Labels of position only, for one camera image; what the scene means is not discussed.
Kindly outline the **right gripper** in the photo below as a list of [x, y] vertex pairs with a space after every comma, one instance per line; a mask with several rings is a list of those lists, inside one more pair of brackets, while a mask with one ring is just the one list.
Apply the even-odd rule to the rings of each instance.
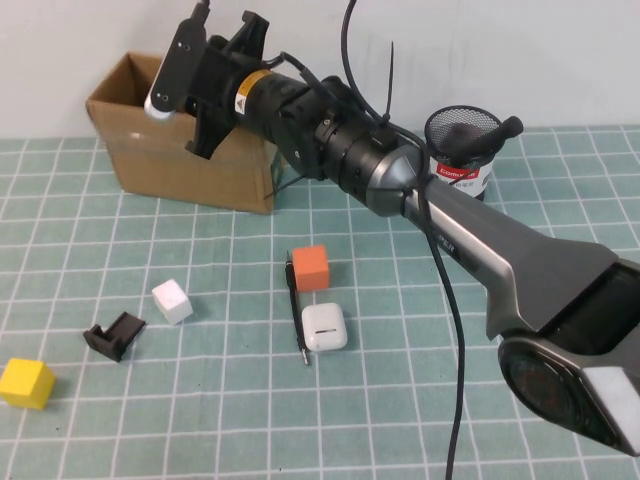
[[232, 54], [264, 54], [269, 22], [255, 12], [244, 12], [242, 21], [231, 39], [210, 37], [206, 42], [192, 82], [192, 102], [186, 104], [186, 112], [196, 120], [194, 137], [186, 149], [206, 160], [237, 124], [231, 108]]

